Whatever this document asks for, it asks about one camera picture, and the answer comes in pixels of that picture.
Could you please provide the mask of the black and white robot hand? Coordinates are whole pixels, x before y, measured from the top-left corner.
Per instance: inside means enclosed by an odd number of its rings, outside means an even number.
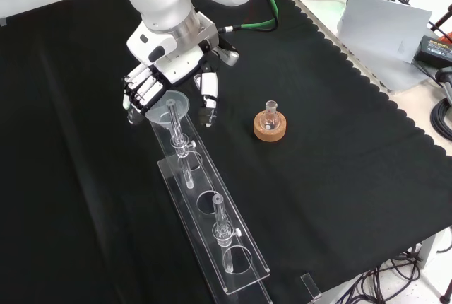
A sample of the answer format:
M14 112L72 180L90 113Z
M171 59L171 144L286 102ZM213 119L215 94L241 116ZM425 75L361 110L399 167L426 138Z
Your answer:
M122 105L129 123L140 123L168 90L192 78L203 98L205 126L212 125L218 105L218 77L208 62L213 53L208 40L179 52L172 35L154 33L140 22L126 45L138 60L138 66L122 79Z

